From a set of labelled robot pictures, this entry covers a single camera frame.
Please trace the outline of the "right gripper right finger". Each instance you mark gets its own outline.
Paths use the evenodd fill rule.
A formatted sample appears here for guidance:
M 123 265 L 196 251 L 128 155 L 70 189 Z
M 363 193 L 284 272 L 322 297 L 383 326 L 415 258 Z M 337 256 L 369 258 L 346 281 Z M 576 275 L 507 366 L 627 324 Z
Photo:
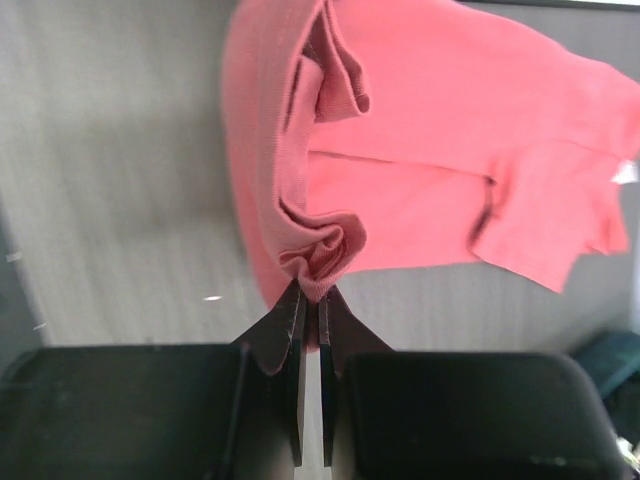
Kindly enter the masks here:
M 626 479 L 586 372 L 539 352 L 396 351 L 337 289 L 318 306 L 324 463 L 336 479 Z

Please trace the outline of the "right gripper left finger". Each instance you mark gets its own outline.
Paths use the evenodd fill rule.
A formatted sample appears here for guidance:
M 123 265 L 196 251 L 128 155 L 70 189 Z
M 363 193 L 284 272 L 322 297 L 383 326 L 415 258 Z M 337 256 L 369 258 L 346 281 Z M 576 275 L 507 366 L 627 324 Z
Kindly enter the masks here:
M 290 479 L 306 300 L 290 284 L 228 344 L 49 347 L 1 378 L 5 479 Z

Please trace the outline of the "pink t shirt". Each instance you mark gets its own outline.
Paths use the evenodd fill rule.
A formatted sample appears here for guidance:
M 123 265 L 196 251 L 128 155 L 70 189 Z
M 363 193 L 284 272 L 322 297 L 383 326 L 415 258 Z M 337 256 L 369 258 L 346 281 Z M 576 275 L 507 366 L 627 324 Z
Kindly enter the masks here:
M 639 86 L 455 1 L 242 1 L 222 64 L 239 223 L 268 305 L 344 274 L 485 262 L 558 292 L 628 247 Z

